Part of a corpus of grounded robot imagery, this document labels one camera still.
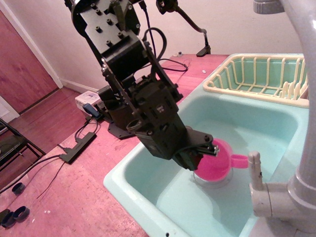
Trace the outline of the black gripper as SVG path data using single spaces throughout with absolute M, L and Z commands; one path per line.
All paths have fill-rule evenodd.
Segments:
M 137 129 L 135 134 L 153 156 L 172 158 L 190 171 L 197 169 L 198 160 L 203 155 L 216 157 L 220 152 L 210 134 L 185 126 L 179 116 L 157 126 L 148 123 Z

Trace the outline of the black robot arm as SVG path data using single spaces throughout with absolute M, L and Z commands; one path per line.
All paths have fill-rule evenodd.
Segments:
M 219 149 L 213 137 L 185 126 L 182 99 L 146 38 L 131 0 L 67 0 L 72 23 L 86 39 L 108 85 L 99 91 L 115 124 L 134 134 L 155 157 L 194 171 Z

